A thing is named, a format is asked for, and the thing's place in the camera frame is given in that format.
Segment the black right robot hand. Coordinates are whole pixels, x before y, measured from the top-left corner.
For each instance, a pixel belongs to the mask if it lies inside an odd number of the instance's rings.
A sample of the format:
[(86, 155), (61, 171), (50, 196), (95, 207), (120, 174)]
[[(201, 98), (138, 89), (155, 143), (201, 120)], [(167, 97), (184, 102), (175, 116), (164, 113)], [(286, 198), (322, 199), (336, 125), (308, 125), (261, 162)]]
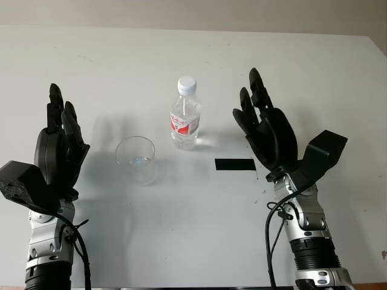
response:
[(233, 109), (233, 117), (259, 162), (269, 170), (267, 181), (272, 182), (285, 169), (299, 166), (298, 144), (285, 114), (273, 106), (256, 68), (250, 70), (249, 82), (251, 93), (245, 87), (240, 90), (241, 107)]

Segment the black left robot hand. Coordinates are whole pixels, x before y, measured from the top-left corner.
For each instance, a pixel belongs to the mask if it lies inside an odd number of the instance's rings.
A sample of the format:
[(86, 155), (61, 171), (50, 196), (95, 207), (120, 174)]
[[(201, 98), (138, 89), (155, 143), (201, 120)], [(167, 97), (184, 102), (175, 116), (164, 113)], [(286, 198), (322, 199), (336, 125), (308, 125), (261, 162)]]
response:
[(47, 126), (37, 138), (34, 164), (55, 194), (75, 201), (79, 193), (74, 186), (90, 145), (82, 138), (73, 104), (64, 102), (61, 90), (55, 83), (50, 85), (49, 93)]

